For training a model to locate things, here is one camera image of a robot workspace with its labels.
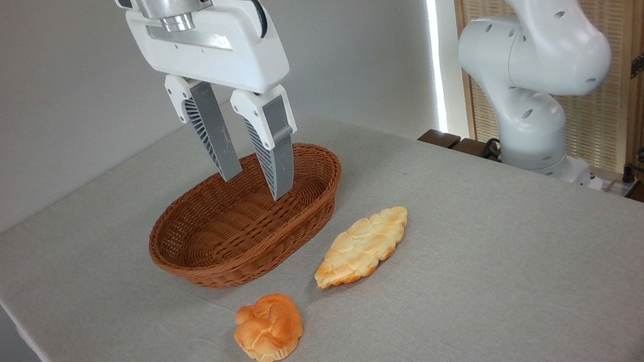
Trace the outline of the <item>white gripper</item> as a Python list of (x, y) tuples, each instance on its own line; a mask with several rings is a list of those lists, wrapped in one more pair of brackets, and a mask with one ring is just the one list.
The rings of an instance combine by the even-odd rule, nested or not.
[(165, 89), (179, 120), (194, 129), (224, 181), (242, 167), (211, 83), (238, 89), (230, 104), (246, 121), (273, 200), (288, 193), (294, 183), (291, 136), (297, 125), (280, 85), (290, 66), (275, 25), (269, 23), (267, 35), (260, 37), (252, 0), (213, 0), (193, 13), (194, 28), (178, 32), (168, 32), (160, 20), (146, 19), (139, 11), (125, 14), (144, 59), (167, 74)]

